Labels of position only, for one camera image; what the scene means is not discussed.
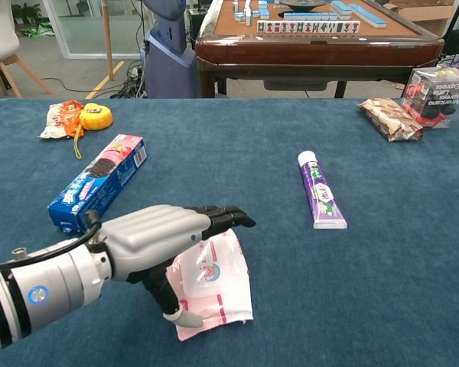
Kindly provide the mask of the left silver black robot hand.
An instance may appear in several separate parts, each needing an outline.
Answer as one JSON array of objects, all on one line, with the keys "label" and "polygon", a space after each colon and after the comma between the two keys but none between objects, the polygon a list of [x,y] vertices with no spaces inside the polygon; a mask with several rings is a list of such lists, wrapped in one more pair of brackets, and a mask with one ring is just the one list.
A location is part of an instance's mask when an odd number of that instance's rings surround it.
[{"label": "left silver black robot hand", "polygon": [[167,278],[176,256],[227,230],[256,225],[235,206],[156,205],[99,223],[87,243],[101,261],[110,263],[110,279],[143,283],[163,312],[176,326],[200,328],[203,320],[185,310]]}]

